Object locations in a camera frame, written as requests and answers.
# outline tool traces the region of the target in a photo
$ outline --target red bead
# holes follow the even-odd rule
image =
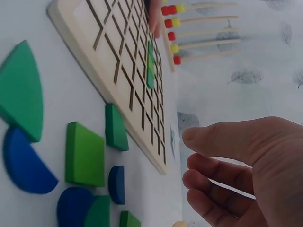
[[[169,37],[170,41],[175,41],[176,40],[176,34],[174,32],[168,32],[167,36]]]
[[[181,64],[181,57],[176,55],[174,56],[174,63],[175,65],[180,65]]]
[[[168,6],[170,14],[177,14],[177,7],[175,5]]]
[[[161,8],[161,11],[162,11],[163,16],[169,15],[169,8],[167,6],[163,6]]]
[[[172,21],[171,21],[171,19],[166,19],[164,21],[164,23],[165,23],[165,27],[166,28],[172,28]]]

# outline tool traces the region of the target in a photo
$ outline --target wooden board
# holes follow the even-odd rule
[[[56,0],[48,13],[98,92],[119,108],[130,135],[165,175],[162,61],[143,0]],[[148,41],[153,89],[146,86]]]

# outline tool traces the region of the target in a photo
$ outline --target yellow bead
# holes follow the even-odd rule
[[[170,46],[170,50],[171,50],[172,54],[179,53],[178,44],[172,44],[172,45]]]
[[[178,13],[185,13],[184,4],[177,4],[177,5],[176,5],[176,8],[177,8],[177,12],[178,12]]]
[[[171,19],[173,27],[181,27],[181,21],[178,17],[174,17]]]

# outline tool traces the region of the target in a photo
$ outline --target hand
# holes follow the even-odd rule
[[[282,118],[218,123],[184,131],[183,183],[193,209],[214,227],[298,227],[303,224],[303,127]],[[251,166],[213,159],[225,157]],[[255,195],[248,198],[212,182]]]
[[[155,38],[159,38],[161,35],[161,5],[162,0],[151,0],[149,6],[149,24],[150,24],[150,31],[154,33]]]

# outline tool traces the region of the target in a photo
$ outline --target blue wooden piece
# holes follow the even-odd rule
[[[13,183],[28,193],[46,194],[58,184],[57,178],[45,166],[25,133],[15,127],[8,129],[3,146],[6,170]]]
[[[125,205],[124,166],[114,166],[110,170],[108,191],[115,204]]]
[[[95,199],[86,188],[65,189],[57,204],[59,227],[83,227],[85,217]]]

